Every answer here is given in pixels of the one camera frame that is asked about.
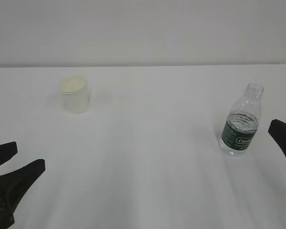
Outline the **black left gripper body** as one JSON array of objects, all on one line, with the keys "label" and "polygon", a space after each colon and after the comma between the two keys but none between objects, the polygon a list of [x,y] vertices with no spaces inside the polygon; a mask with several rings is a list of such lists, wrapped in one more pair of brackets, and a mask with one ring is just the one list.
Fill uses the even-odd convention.
[{"label": "black left gripper body", "polygon": [[10,185],[0,187],[0,229],[8,229],[15,222],[14,200]]}]

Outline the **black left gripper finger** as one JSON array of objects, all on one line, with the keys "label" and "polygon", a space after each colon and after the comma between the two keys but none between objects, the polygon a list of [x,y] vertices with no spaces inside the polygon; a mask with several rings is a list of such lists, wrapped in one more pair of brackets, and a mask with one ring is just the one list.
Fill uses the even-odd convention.
[{"label": "black left gripper finger", "polygon": [[9,142],[0,145],[0,166],[9,161],[18,152],[17,143]]},{"label": "black left gripper finger", "polygon": [[0,211],[14,212],[33,183],[45,171],[45,160],[37,159],[13,172],[0,176]]}]

